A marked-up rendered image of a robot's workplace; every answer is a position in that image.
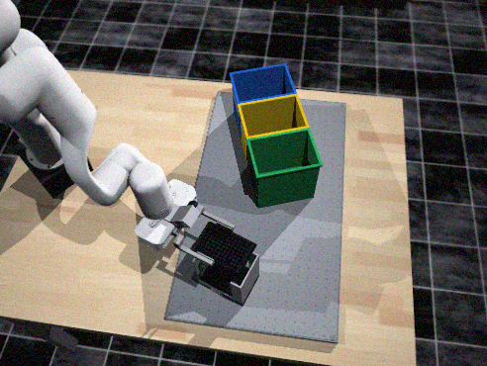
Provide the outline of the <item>green bin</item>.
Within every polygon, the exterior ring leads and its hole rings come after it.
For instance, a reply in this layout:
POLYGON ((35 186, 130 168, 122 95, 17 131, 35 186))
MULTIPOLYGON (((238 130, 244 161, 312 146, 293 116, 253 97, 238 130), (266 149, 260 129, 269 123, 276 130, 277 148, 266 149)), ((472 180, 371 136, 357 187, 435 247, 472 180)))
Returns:
POLYGON ((246 139, 259 208, 314 198, 323 166, 310 128, 246 139))

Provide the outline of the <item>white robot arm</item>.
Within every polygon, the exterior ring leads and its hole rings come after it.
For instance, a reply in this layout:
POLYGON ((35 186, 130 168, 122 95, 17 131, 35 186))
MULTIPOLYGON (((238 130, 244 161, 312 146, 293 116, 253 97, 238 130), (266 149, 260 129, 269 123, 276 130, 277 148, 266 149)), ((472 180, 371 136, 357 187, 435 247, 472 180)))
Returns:
POLYGON ((130 186, 147 218, 191 228, 201 213, 198 203, 174 204, 161 167, 134 146, 117 144, 90 173, 87 151, 96 108, 41 39, 20 27, 16 6, 0 0, 0 121, 12 127, 32 165, 40 170, 64 165, 71 180, 102 206, 115 204, 130 186))

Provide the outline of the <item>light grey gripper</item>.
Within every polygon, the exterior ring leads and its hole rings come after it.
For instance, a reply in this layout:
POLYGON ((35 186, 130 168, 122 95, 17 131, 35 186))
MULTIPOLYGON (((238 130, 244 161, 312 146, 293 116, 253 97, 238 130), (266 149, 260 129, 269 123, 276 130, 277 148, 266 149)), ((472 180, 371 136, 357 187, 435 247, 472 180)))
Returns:
MULTIPOLYGON (((197 202, 196 191, 192 186, 176 179, 170 180, 168 184, 171 185, 170 192, 174 204, 178 206, 187 206, 189 201, 197 202)), ((215 221, 218 226, 234 232, 234 229, 236 228, 235 225, 206 212, 204 207, 199 204, 197 205, 196 209, 201 212, 198 217, 203 215, 215 221)), ((176 248, 212 267, 215 263, 214 259, 199 251, 196 253, 195 251, 182 245, 185 237, 179 234, 181 230, 182 228, 176 223, 170 223, 164 219, 152 220, 144 215, 142 220, 136 226, 135 233, 141 243, 155 250, 163 250, 166 248, 172 237, 175 236, 173 244, 176 248)))

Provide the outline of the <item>blue open-top bin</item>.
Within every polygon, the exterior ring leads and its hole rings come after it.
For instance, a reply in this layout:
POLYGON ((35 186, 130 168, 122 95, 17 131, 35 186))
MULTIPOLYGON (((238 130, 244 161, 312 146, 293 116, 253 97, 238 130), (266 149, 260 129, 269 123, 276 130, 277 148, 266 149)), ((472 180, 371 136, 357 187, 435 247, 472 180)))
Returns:
POLYGON ((234 113, 241 139, 238 104, 297 94, 286 63, 231 72, 230 77, 234 113))

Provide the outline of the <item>yellow open-top bin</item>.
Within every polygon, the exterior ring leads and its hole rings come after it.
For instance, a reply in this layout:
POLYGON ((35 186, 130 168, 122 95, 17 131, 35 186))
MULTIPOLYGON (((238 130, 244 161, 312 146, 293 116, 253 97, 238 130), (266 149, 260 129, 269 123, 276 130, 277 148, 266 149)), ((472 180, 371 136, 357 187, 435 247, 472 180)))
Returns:
POLYGON ((309 128, 297 94, 238 104, 243 152, 249 172, 247 138, 309 128))

